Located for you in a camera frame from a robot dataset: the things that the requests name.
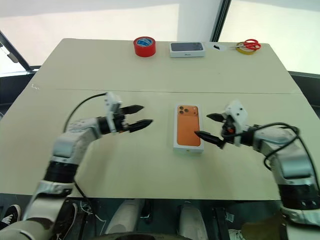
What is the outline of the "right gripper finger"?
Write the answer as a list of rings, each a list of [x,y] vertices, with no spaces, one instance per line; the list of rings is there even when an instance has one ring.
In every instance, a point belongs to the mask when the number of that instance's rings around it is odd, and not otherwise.
[[[206,131],[195,131],[194,132],[200,139],[204,140],[205,142],[211,143],[213,145],[216,145],[217,147],[219,147],[220,149],[223,149],[225,146],[225,141],[220,139],[217,136],[212,135],[209,132]]]
[[[220,113],[210,113],[206,117],[219,123],[224,123],[226,121],[225,117]]]

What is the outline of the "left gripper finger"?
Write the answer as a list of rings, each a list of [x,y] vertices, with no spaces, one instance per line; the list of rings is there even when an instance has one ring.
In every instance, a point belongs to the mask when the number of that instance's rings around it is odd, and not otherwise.
[[[142,130],[146,127],[148,127],[151,123],[153,122],[152,119],[143,119],[143,120],[139,120],[133,124],[129,124],[128,125],[128,131],[130,133]]]
[[[131,115],[131,114],[135,114],[135,113],[139,112],[143,108],[144,108],[144,106],[142,106],[142,105],[134,104],[134,105],[122,107],[121,112],[124,115]]]

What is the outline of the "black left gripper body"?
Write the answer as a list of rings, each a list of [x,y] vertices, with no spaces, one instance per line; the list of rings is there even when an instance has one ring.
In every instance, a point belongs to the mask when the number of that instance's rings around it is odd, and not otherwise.
[[[119,108],[113,114],[113,122],[118,133],[127,132],[129,130],[129,124],[126,122],[126,115],[129,114],[131,114],[130,107]]]

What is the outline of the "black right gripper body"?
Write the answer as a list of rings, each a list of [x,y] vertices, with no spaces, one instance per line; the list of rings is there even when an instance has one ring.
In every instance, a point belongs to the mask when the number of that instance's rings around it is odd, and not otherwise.
[[[222,130],[221,130],[221,136],[223,140],[226,143],[234,144],[235,137],[232,135],[235,135],[236,133],[237,131],[236,131],[235,120],[232,117],[227,117],[227,119],[224,121],[222,125]]]

